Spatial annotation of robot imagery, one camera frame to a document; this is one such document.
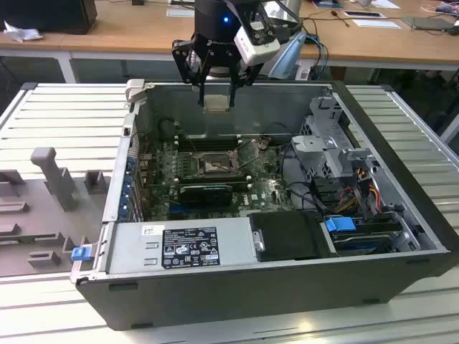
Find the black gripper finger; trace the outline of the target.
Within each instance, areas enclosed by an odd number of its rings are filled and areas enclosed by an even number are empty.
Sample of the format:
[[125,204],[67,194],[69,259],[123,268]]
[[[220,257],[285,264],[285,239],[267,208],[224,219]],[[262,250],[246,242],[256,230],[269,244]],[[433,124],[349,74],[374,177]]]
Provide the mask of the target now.
[[[193,35],[189,41],[174,40],[171,52],[183,82],[199,88],[198,104],[204,107],[205,82],[209,74],[207,40],[202,35]],[[195,53],[200,60],[196,70],[189,63],[192,53]]]
[[236,91],[241,87],[252,85],[264,64],[261,63],[255,66],[248,66],[246,70],[242,72],[240,70],[240,60],[233,54],[229,53],[227,55],[227,61],[230,75],[229,106],[232,108],[235,106]]

